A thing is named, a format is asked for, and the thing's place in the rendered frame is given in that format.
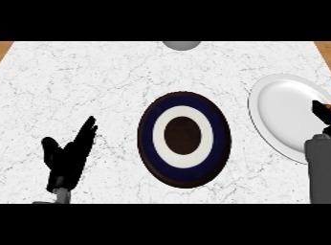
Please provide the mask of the white plate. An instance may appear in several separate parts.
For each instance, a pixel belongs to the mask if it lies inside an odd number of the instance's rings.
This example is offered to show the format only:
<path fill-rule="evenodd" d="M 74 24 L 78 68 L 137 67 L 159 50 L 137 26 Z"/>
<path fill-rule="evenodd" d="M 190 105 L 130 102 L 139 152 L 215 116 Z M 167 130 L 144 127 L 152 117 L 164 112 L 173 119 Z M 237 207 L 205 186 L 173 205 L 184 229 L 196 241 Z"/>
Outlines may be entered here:
<path fill-rule="evenodd" d="M 249 90 L 248 114 L 255 130 L 279 154 L 305 164 L 304 142 L 326 127 L 313 113 L 313 101 L 331 104 L 331 95 L 307 79 L 270 75 Z"/>

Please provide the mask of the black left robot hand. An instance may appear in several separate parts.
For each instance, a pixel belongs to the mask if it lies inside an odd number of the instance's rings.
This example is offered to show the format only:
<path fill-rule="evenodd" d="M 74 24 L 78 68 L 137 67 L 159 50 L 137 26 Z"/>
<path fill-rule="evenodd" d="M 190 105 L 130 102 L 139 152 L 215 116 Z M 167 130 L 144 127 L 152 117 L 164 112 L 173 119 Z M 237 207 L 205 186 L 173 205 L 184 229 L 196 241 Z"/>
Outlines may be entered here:
<path fill-rule="evenodd" d="M 60 147 L 52 137 L 41 140 L 44 163 L 50 169 L 47 191 L 54 189 L 72 190 L 78 184 L 85 158 L 93 146 L 97 125 L 88 117 L 75 139 Z"/>

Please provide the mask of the grey round object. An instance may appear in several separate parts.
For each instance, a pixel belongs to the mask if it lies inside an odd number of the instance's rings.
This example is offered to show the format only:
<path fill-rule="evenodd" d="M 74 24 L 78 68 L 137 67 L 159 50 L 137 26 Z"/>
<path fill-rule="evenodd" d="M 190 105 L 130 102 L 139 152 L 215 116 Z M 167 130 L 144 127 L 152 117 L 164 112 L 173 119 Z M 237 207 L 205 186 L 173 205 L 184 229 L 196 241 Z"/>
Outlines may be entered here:
<path fill-rule="evenodd" d="M 201 44 L 199 41 L 164 41 L 164 45 L 175 51 L 187 51 Z"/>

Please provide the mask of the dark blue ringed plate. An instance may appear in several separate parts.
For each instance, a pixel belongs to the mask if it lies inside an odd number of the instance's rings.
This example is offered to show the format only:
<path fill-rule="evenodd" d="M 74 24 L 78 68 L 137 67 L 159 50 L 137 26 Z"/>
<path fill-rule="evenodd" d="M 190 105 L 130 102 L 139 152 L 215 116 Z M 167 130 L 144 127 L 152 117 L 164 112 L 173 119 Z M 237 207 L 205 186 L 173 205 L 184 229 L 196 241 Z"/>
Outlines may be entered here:
<path fill-rule="evenodd" d="M 190 189 L 218 175 L 232 137 L 215 104 L 192 92 L 173 92 L 149 105 L 137 127 L 137 148 L 153 177 Z"/>

